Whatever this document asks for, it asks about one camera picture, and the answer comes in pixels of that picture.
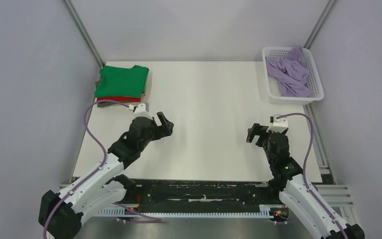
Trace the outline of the purple t shirt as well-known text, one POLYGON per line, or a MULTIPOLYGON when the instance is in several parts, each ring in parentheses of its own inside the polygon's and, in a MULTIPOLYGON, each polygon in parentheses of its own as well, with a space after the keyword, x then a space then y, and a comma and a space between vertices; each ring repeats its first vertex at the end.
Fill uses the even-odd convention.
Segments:
POLYGON ((305 67, 303 48, 292 48, 285 57, 266 61, 267 73, 278 81, 284 97, 307 98, 312 94, 308 87, 309 70, 305 67))

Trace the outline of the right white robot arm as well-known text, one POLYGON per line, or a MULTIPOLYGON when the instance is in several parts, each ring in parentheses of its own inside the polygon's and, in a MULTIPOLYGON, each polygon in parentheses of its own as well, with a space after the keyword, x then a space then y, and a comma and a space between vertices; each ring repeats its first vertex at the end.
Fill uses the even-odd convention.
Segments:
POLYGON ((303 168, 291 157, 286 128, 274 131, 270 126, 253 124, 247 131, 247 143, 257 136, 256 146, 267 157, 273 178, 268 182, 271 202, 285 204, 315 239, 363 239, 358 224, 349 224, 304 179, 303 168))

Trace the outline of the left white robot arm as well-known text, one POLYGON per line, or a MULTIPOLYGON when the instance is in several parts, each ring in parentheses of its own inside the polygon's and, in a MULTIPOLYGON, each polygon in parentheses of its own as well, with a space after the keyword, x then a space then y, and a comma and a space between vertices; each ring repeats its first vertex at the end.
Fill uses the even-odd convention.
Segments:
POLYGON ((173 133, 174 123, 162 112, 157 117, 160 125, 153 117, 134 118, 129 130, 103 151, 103 160, 94 169, 59 192, 49 190, 42 196, 38 221, 44 238, 50 234, 56 239, 72 239, 99 211, 121 200, 130 203, 136 198, 136 183, 123 171, 150 142, 173 133))

